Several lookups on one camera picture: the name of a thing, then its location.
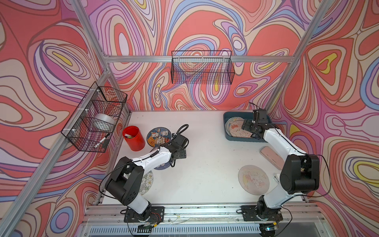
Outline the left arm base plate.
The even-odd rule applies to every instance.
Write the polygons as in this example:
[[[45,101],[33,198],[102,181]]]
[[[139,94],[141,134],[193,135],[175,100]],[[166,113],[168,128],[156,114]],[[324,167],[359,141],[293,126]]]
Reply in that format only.
[[[124,222],[130,223],[150,223],[159,224],[164,221],[164,206],[148,206],[147,209],[139,214],[131,208],[124,209],[120,214],[124,215]]]

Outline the purple good luck bunny coaster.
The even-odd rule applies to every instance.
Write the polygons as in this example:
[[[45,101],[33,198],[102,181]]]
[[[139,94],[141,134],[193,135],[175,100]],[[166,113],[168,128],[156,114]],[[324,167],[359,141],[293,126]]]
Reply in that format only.
[[[164,164],[157,166],[155,168],[155,170],[164,170],[164,169],[167,169],[169,167],[171,167],[170,162],[167,162],[167,163],[164,163]]]

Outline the pink checkered bunny coaster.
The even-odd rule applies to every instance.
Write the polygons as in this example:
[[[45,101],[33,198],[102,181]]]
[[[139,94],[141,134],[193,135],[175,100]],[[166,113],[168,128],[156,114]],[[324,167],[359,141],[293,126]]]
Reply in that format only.
[[[252,133],[242,129],[244,119],[241,117],[231,117],[227,120],[226,132],[232,137],[249,138]]]

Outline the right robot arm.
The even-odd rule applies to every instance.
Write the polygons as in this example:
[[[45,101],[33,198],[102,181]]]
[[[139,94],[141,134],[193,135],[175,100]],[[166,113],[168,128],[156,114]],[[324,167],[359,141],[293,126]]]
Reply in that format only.
[[[253,118],[245,119],[242,129],[252,133],[252,137],[269,143],[284,161],[279,184],[257,202],[256,212],[261,219],[280,211],[282,205],[292,198],[319,188],[318,156],[306,153],[291,142],[275,124],[269,122],[266,110],[254,110]]]

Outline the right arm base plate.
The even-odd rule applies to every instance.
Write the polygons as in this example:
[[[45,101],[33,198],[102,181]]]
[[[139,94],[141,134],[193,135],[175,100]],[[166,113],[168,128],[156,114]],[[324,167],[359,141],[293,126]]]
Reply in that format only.
[[[244,221],[280,222],[283,220],[281,209],[257,207],[256,205],[242,205],[241,213]]]

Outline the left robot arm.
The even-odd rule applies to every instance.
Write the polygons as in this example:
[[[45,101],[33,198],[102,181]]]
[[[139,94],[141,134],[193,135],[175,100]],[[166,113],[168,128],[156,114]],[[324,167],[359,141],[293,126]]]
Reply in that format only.
[[[122,205],[131,208],[143,220],[151,215],[151,203],[140,194],[142,179],[156,167],[186,157],[188,138],[177,134],[169,142],[156,147],[144,156],[121,158],[105,183],[105,190]]]

